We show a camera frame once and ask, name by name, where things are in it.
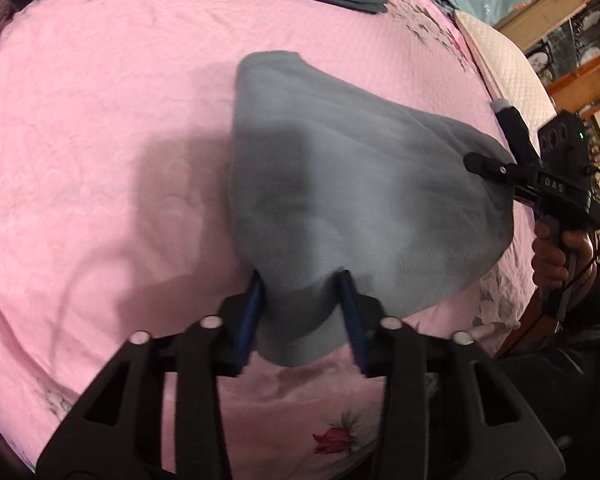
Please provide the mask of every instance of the red flower print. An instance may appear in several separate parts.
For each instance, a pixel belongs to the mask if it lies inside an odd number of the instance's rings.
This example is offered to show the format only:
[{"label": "red flower print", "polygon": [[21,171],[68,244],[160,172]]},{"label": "red flower print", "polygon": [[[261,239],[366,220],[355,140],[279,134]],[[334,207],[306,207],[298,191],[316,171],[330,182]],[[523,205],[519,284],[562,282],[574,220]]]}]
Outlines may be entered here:
[{"label": "red flower print", "polygon": [[318,443],[314,453],[318,455],[351,453],[353,446],[358,443],[353,433],[359,429],[357,425],[359,419],[360,416],[352,416],[349,410],[342,414],[339,423],[331,424],[331,428],[325,434],[314,434],[314,440]]}]

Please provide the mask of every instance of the black sleeve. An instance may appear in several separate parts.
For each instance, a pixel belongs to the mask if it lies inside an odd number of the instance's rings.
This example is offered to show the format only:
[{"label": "black sleeve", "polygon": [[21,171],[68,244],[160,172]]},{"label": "black sleeve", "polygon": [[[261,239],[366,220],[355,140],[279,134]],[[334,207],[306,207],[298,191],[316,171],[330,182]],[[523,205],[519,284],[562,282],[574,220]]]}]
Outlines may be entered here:
[{"label": "black sleeve", "polygon": [[496,361],[552,436],[574,434],[588,415],[596,382],[596,355],[549,347]]},{"label": "black sleeve", "polygon": [[598,270],[591,290],[580,304],[567,314],[563,323],[565,328],[578,329],[600,323],[600,264],[596,265]]}]

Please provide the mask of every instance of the bed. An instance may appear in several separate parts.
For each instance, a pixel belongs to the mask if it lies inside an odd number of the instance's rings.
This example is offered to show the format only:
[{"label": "bed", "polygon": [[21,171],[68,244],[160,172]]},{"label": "bed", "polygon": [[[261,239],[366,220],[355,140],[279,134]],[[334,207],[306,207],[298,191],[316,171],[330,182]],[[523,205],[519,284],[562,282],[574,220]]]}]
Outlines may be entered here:
[{"label": "bed", "polygon": [[[180,332],[247,283],[226,189],[246,54],[299,52],[506,146],[476,42],[430,0],[389,0],[377,16],[309,0],[36,0],[17,13],[0,35],[0,432],[20,460],[34,468],[130,333]],[[494,354],[534,292],[533,216],[516,204],[514,220],[487,275],[408,322],[469,330]],[[382,383],[348,348],[298,368],[254,354],[220,391],[237,479],[329,479],[373,446]],[[165,435],[173,397],[171,381]],[[356,427],[348,453],[320,448],[330,424]]]}]

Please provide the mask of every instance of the floral pattern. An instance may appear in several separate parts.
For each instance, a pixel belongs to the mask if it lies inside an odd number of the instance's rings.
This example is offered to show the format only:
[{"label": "floral pattern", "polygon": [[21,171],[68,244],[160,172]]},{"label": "floral pattern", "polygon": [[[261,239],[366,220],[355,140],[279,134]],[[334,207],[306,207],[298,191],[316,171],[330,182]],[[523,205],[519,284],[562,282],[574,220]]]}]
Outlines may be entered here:
[{"label": "floral pattern", "polygon": [[322,435],[314,433],[317,442],[314,453],[327,455],[333,453],[351,454],[358,447],[358,439],[355,434],[360,429],[358,421],[360,415],[353,415],[351,410],[345,412],[336,423],[330,424],[330,428]]},{"label": "floral pattern", "polygon": [[41,384],[40,387],[40,391],[37,391],[36,394],[45,403],[47,411],[55,416],[59,422],[62,422],[66,414],[71,411],[71,408],[74,405],[65,399],[61,393],[49,390],[48,388],[43,387]]},{"label": "floral pattern", "polygon": [[471,70],[471,64],[464,57],[451,31],[443,28],[425,7],[409,0],[390,0],[387,8],[389,14],[403,22],[422,44],[427,44],[428,40],[437,41],[458,60],[465,72]]}]

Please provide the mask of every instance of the person's hand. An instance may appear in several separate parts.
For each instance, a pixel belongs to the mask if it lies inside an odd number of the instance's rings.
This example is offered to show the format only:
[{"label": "person's hand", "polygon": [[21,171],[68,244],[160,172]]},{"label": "person's hand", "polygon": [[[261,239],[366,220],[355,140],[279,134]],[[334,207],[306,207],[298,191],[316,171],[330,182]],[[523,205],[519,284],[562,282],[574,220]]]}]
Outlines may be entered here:
[{"label": "person's hand", "polygon": [[[549,290],[560,288],[569,279],[569,271],[565,265],[567,256],[547,238],[549,226],[542,221],[536,222],[536,240],[533,243],[534,257],[531,266],[534,270],[534,283]],[[565,247],[577,255],[576,274],[579,274],[593,258],[593,246],[584,231],[566,231],[562,235]],[[592,265],[573,285],[570,307],[578,304],[589,292],[596,277],[596,266]]]}]

